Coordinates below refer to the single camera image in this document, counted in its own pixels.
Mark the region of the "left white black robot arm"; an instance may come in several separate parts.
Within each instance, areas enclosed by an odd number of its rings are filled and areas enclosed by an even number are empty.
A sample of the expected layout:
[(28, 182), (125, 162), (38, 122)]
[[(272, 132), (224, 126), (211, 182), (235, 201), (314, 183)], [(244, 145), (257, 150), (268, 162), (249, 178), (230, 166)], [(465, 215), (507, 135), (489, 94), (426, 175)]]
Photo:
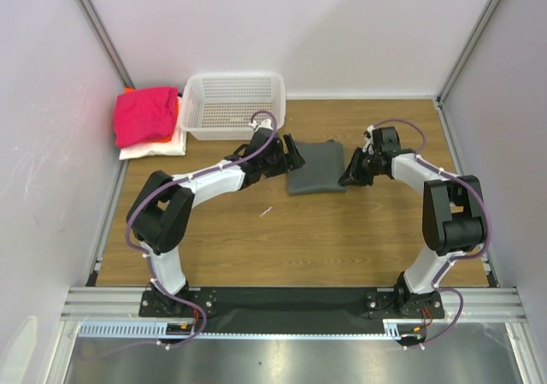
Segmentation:
[(160, 292), (158, 305), (170, 316), (188, 305), (187, 279), (179, 259), (192, 210), (229, 192), (238, 192), (261, 178), (287, 174), (305, 161), (288, 133), (257, 128), (248, 144), (240, 145), (217, 164), (188, 174), (153, 172), (126, 217), (126, 242), (141, 251), (150, 266), (151, 284)]

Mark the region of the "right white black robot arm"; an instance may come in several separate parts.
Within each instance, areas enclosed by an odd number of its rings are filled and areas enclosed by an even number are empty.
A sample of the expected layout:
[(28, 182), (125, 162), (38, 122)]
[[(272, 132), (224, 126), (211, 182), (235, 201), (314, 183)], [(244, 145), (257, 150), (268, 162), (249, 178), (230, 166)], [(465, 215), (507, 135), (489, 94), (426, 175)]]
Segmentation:
[(341, 186), (371, 186), (377, 176), (400, 181), (422, 196), (425, 246), (403, 271), (391, 296), (379, 307), (403, 317), (416, 317), (440, 305), (438, 287), (461, 260), (478, 256), (489, 236), (488, 217), (477, 177), (458, 176), (401, 145), (396, 128), (371, 125), (365, 145), (355, 149), (339, 178)]

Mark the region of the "grey t shirt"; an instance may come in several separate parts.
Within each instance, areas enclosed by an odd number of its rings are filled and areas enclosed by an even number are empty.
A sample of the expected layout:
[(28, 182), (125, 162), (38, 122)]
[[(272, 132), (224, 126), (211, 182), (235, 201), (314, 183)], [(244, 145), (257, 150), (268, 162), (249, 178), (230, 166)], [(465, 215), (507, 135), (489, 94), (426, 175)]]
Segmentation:
[(345, 192), (338, 183), (345, 171), (344, 147), (328, 140), (320, 143), (296, 141), (305, 164), (287, 174), (287, 192), (291, 196), (328, 192)]

